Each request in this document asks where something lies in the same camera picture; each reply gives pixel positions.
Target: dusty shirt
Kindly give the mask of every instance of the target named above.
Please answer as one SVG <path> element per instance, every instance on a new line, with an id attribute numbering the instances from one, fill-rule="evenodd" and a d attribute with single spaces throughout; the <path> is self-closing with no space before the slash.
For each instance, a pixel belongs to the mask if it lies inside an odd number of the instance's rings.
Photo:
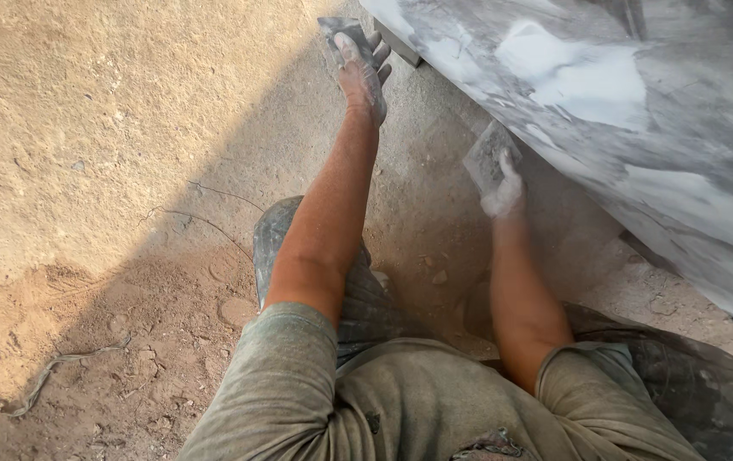
<path id="1" fill-rule="evenodd" d="M 315 309 L 270 306 L 178 459 L 702 459 L 622 344 L 554 351 L 535 398 L 438 341 L 389 341 L 336 371 L 337 342 Z"/>

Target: left hand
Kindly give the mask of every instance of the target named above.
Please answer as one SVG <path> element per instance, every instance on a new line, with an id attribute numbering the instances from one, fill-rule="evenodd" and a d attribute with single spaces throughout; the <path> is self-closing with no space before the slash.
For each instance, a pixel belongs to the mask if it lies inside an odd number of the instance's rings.
<path id="1" fill-rule="evenodd" d="M 338 32 L 335 35 L 335 45 L 338 46 L 340 56 L 335 59 L 339 64 L 338 82 L 343 94 L 347 97 L 347 107 L 367 111 L 375 126 L 380 126 L 386 119 L 386 100 L 383 99 L 381 86 L 392 73 L 392 66 L 387 64 L 381 67 L 391 53 L 389 45 L 380 44 L 380 32 L 374 32 L 368 38 L 370 49 L 376 66 L 375 71 L 361 57 L 361 52 L 348 35 Z"/>

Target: dirt ground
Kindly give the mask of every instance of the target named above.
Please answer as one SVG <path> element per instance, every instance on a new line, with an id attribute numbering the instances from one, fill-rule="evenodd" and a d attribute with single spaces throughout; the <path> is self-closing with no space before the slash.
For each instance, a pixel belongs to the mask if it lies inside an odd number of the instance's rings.
<path id="1" fill-rule="evenodd" d="M 252 225 L 306 190 L 342 119 L 324 15 L 371 24 L 352 1 L 0 0 L 0 403 L 17 408 L 51 357 L 132 336 L 57 365 L 27 414 L 0 416 L 0 460 L 175 457 L 255 316 Z M 493 357 L 460 327 L 490 250 L 461 159 L 489 116 L 431 67 L 389 61 L 373 266 L 405 309 Z M 558 296 L 733 353 L 728 316 L 523 151 Z"/>

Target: t-shirt sleeve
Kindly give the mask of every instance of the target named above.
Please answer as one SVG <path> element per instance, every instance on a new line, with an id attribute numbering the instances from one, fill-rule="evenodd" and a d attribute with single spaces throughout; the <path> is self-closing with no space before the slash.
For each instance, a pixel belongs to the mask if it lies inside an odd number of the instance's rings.
<path id="1" fill-rule="evenodd" d="M 651 402 L 625 344 L 576 343 L 552 351 L 537 375 L 537 399 L 563 425 L 582 458 L 704 461 Z"/>
<path id="2" fill-rule="evenodd" d="M 338 338 L 301 303 L 251 321 L 181 460 L 330 458 Z"/>

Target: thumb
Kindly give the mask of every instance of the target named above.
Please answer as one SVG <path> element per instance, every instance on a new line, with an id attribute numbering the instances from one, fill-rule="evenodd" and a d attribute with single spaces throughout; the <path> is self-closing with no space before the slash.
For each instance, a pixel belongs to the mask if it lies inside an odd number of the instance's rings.
<path id="1" fill-rule="evenodd" d="M 346 62 L 361 58 L 361 52 L 358 50 L 358 45 L 355 43 L 355 40 L 343 32 L 335 34 L 335 46 L 341 51 L 341 56 L 343 56 L 343 60 Z"/>

